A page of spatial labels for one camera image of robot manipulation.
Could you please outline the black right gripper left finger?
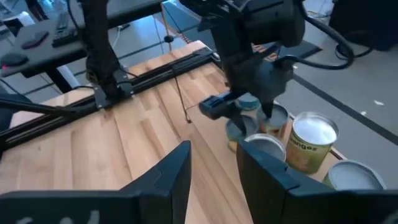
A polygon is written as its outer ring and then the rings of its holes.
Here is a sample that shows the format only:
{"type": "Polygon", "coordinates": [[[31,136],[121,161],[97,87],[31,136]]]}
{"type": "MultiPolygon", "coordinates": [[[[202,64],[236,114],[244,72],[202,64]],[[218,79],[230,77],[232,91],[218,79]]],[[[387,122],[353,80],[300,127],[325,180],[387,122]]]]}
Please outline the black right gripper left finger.
{"type": "Polygon", "coordinates": [[[184,223],[192,175],[191,142],[182,141],[120,192],[127,195],[122,223],[184,223]]]}

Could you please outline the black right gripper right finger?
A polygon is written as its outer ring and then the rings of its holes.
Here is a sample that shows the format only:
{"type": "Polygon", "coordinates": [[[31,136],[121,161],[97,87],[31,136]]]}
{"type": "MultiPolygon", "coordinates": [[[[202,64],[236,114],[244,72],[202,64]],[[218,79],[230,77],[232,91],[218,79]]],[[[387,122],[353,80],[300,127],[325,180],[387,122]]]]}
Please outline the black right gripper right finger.
{"type": "Polygon", "coordinates": [[[287,164],[246,141],[238,143],[236,160],[252,221],[282,223],[285,195],[299,186],[286,173],[287,164]]]}

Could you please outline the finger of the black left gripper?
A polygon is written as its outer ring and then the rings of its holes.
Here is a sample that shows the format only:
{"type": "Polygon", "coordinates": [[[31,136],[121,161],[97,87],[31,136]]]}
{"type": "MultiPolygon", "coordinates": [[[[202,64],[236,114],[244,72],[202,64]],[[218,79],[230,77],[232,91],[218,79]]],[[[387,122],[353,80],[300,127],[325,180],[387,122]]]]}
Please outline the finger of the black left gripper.
{"type": "Polygon", "coordinates": [[[234,136],[246,136],[247,130],[240,110],[231,113],[231,132],[234,136]]]}
{"type": "Polygon", "coordinates": [[[272,117],[273,107],[274,107],[273,101],[261,103],[262,112],[264,113],[266,118],[272,117]]]}

